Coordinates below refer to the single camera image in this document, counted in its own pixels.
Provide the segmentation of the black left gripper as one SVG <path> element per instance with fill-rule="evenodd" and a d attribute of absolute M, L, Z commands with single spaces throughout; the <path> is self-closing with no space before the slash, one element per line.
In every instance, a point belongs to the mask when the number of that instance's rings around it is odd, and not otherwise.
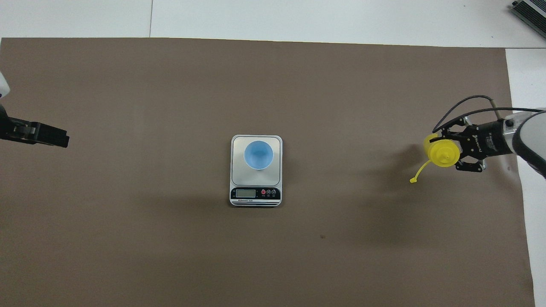
<path fill-rule="evenodd" d="M 39 122 L 36 122 L 35 127 L 32 127 L 28 121 L 8 117 L 2 105 L 0 105 L 0 138 L 31 145 L 38 142 L 39 144 L 61 148 L 67 148 L 70 142 L 70 136 L 68 136 L 66 130 Z"/>

